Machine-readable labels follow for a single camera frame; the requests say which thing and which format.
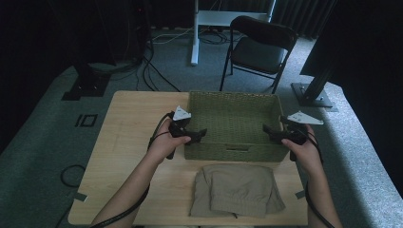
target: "wicker basket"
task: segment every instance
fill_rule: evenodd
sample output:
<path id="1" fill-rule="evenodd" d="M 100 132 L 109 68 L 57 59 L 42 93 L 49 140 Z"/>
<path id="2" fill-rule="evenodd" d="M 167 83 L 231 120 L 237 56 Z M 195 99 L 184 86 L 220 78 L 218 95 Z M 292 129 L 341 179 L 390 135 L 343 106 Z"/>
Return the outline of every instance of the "wicker basket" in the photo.
<path id="1" fill-rule="evenodd" d="M 189 160 L 281 162 L 288 149 L 262 130 L 267 124 L 282 130 L 282 115 L 276 95 L 191 91 L 188 111 L 192 114 L 186 129 L 207 128 L 201 143 L 184 148 Z"/>

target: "folded cloth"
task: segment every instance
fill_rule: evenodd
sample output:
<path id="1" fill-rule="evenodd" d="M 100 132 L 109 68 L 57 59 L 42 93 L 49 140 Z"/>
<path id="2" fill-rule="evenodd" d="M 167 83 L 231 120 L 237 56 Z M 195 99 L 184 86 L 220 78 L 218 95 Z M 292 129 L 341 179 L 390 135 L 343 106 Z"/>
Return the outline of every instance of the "folded cloth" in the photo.
<path id="1" fill-rule="evenodd" d="M 212 164 L 195 178 L 191 217 L 264 217 L 285 208 L 272 169 L 250 164 Z"/>

